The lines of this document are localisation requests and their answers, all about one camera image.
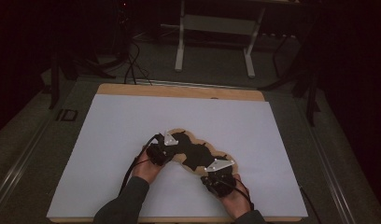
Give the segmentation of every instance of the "sleeve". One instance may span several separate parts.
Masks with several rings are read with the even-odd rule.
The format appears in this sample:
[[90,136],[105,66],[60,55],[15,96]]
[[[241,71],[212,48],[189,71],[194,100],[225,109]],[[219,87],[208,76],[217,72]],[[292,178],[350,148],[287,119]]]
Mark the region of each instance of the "sleeve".
[[236,224],[266,224],[260,211],[254,210],[243,214],[235,221]]
[[138,176],[130,178],[121,195],[104,205],[94,216],[94,224],[137,223],[149,183]]

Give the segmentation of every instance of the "gray floor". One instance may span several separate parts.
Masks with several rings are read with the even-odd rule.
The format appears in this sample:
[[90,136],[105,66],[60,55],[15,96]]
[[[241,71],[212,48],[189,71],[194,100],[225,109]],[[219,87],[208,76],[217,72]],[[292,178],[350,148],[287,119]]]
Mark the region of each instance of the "gray floor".
[[[169,38],[165,40],[160,43],[136,41],[140,47],[137,63],[148,70],[148,77],[155,85],[177,82],[180,85],[196,83],[255,89],[276,80],[271,56],[278,39],[263,36],[257,40],[252,53],[257,73],[254,79],[247,77],[241,49],[233,46],[207,48],[194,40],[185,47],[183,71],[177,73],[174,71],[176,45]],[[289,65],[296,49],[296,42],[290,40],[280,51],[277,59],[281,71]],[[136,48],[132,48],[132,53],[136,54]],[[118,77],[114,80],[83,73],[76,82],[62,81],[62,101],[55,110],[48,110],[49,96],[40,93],[0,132],[0,184],[21,152],[30,147],[34,150],[29,162],[24,164],[26,169],[16,188],[2,203],[0,223],[49,223],[45,216],[51,198],[92,97],[99,84],[122,82],[127,67],[125,64],[109,71]],[[140,70],[135,72],[137,77],[143,76]],[[381,208],[324,93],[318,92],[320,112],[315,114],[316,127],[312,128],[304,117],[305,99],[291,96],[292,85],[264,92],[264,95],[274,111],[295,176],[316,207],[322,223],[381,223]],[[77,120],[54,120],[60,108],[76,109],[79,112]],[[305,198],[304,202],[309,217],[297,223],[318,223],[310,203]]]

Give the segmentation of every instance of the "dark background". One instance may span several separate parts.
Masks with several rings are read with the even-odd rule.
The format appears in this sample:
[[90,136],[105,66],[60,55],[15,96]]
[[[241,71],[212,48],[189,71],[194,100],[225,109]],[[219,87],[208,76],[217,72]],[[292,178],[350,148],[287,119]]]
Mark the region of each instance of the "dark background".
[[[40,74],[50,67],[51,41],[58,31],[73,36],[75,42],[67,44],[85,55],[115,53],[115,2],[78,1],[86,7],[71,2],[0,2],[0,130],[44,88]],[[135,2],[132,19],[144,29],[156,33],[156,23],[177,24],[179,1]],[[325,4],[328,19],[315,41],[330,38],[332,44],[318,85],[381,203],[381,0]],[[262,26],[268,32],[269,20]]]

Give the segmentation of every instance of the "white board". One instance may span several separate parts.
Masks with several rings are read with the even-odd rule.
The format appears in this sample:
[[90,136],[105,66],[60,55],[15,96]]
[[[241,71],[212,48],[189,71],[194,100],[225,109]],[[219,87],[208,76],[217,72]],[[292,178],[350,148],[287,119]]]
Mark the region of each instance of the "white board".
[[[95,95],[47,217],[94,217],[155,133],[182,128],[231,154],[264,217],[307,217],[267,102]],[[141,217],[227,217],[200,177],[171,161],[150,186]]]

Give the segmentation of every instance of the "right hand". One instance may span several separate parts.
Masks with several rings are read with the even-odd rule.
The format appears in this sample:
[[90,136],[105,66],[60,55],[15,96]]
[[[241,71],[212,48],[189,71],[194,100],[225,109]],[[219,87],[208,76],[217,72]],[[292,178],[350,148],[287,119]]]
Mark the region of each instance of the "right hand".
[[133,169],[133,176],[138,176],[143,179],[145,179],[149,184],[152,184],[152,182],[155,180],[156,176],[159,174],[161,169],[164,166],[155,165],[153,164],[148,155],[147,152],[144,151],[141,156],[138,158],[138,163],[134,169]]
[[[239,181],[241,181],[240,175],[233,175],[233,177]],[[247,189],[236,180],[236,188],[240,189],[246,195],[249,195]],[[234,190],[229,195],[219,198],[220,202],[226,209],[226,212],[236,220],[238,217],[243,214],[251,211],[248,200],[238,191]]]

